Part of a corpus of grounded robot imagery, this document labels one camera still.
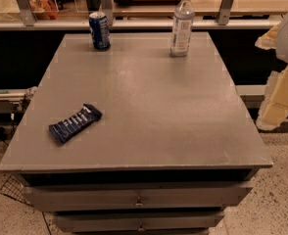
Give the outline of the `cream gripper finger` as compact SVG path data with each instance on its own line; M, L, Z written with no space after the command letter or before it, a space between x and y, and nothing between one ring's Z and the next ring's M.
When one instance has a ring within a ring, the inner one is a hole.
M255 46L264 50L275 49L278 29L278 24L273 26L268 32L257 39Z
M259 109L256 126L273 130L288 117L288 66L285 70L272 71L267 80L264 100Z

